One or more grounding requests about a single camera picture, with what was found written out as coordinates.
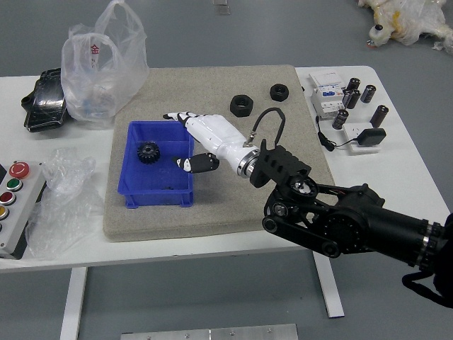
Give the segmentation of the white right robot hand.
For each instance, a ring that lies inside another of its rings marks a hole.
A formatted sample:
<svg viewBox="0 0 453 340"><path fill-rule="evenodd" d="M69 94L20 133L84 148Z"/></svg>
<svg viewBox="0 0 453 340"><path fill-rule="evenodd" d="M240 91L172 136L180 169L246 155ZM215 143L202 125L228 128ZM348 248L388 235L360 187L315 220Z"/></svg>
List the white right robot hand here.
<svg viewBox="0 0 453 340"><path fill-rule="evenodd" d="M259 149L222 115L198 115L191 112L164 114L183 125L188 133L219 160L226 160L238 176L248 178L253 172Z"/></svg>

